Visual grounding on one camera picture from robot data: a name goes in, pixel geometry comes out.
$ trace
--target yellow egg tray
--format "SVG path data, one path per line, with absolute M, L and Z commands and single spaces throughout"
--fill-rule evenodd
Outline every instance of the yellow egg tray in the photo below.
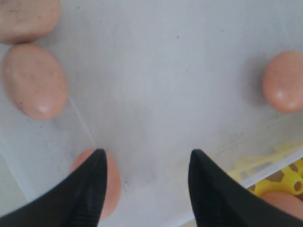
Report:
M 287 155 L 303 148 L 303 141 L 286 142 L 274 147 L 268 156 L 246 157 L 234 162 L 234 170 L 228 174 L 236 181 L 244 180 L 244 175 L 252 175 L 263 165 L 279 161 Z M 287 192 L 293 195 L 303 193 L 303 158 L 293 162 L 248 188 L 256 196 L 267 192 Z

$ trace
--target brown egg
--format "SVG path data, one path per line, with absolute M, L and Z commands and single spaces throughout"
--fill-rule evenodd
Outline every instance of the brown egg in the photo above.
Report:
M 10 100 L 26 115 L 47 120 L 57 116 L 68 97 L 59 62 L 34 44 L 13 46 L 2 61 L 2 82 Z
M 278 111 L 292 113 L 303 108 L 303 54 L 285 51 L 268 64 L 263 77 L 266 100 Z
M 93 152 L 95 149 L 89 149 L 82 152 L 73 162 L 71 166 L 71 172 L 80 166 Z M 116 209 L 121 195 L 121 179 L 119 169 L 114 162 L 113 157 L 106 153 L 107 156 L 107 189 L 105 195 L 105 201 L 103 210 L 101 213 L 101 220 L 108 218 Z
M 261 195 L 260 198 L 274 207 L 303 220 L 303 202 L 294 195 L 285 192 L 268 192 Z
M 60 15 L 60 0 L 0 0 L 0 43 L 42 38 L 53 30 Z

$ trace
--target white plastic surface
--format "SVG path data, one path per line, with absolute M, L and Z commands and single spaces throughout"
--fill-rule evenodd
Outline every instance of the white plastic surface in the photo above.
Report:
M 193 218 L 190 152 L 229 170 L 240 157 L 301 140 L 303 113 L 264 100 L 262 72 L 303 51 L 300 0 L 62 0 L 38 43 L 65 68 L 70 99 L 57 118 L 21 114 L 0 89 L 0 145 L 28 200 L 68 174 L 90 147 L 116 159 L 123 194 L 103 227 L 177 227 Z M 0 46 L 2 57 L 7 46 Z

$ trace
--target egg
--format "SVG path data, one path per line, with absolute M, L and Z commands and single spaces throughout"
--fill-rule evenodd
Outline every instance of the egg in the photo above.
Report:
M 60 0 L 0 0 L 0 43 L 42 38 L 54 29 L 60 15 Z
M 88 149 L 82 152 L 73 162 L 71 172 L 78 168 L 93 152 L 95 149 Z M 121 195 L 122 185 L 119 169 L 114 162 L 113 157 L 106 152 L 107 157 L 107 189 L 103 210 L 101 213 L 101 220 L 108 218 L 116 209 Z
M 285 192 L 268 192 L 260 196 L 267 203 L 303 220 L 303 202 Z
M 48 120 L 64 109 L 68 97 L 64 71 L 40 46 L 13 46 L 3 58 L 1 80 L 12 103 L 34 119 Z
M 266 100 L 282 113 L 303 108 L 303 54 L 285 51 L 268 64 L 263 77 Z

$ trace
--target clear plastic container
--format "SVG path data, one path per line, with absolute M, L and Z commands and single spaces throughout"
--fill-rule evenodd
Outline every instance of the clear plastic container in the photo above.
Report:
M 278 113 L 261 90 L 274 55 L 303 50 L 301 1 L 63 0 L 62 7 L 59 25 L 38 44 L 66 71 L 64 112 L 32 120 L 0 89 L 0 152 L 27 201 L 65 178 L 80 152 L 104 148 L 119 165 L 123 193 L 102 226 L 178 227 L 193 219 L 192 149 L 232 174 L 237 160 L 303 141 L 303 112 Z M 0 46 L 1 57 L 8 48 Z M 295 147 L 239 181 L 249 187 L 302 156 Z

